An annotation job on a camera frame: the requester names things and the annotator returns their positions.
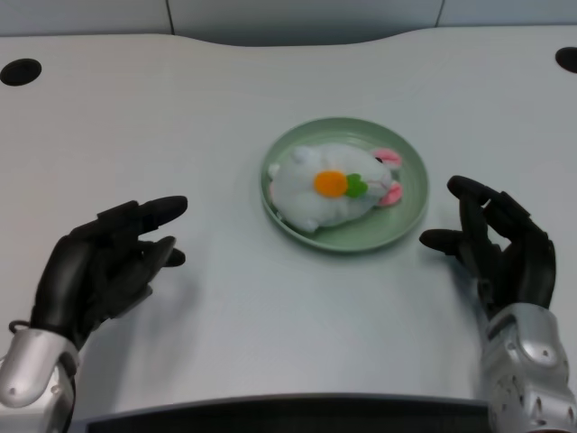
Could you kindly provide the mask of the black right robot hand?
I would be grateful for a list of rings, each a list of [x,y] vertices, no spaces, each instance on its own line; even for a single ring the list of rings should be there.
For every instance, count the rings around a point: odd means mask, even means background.
[[[430,229],[424,246],[454,257],[477,281],[481,307],[492,319],[508,306],[549,308],[556,279],[554,244],[508,193],[453,176],[449,191],[459,200],[459,230]]]

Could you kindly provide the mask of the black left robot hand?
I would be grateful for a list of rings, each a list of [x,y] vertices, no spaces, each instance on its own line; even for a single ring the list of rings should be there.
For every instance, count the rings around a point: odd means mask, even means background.
[[[61,237],[38,284],[29,326],[63,336],[81,349],[101,324],[148,298],[161,269],[185,263],[175,237],[141,237],[187,208],[184,196],[129,201]]]

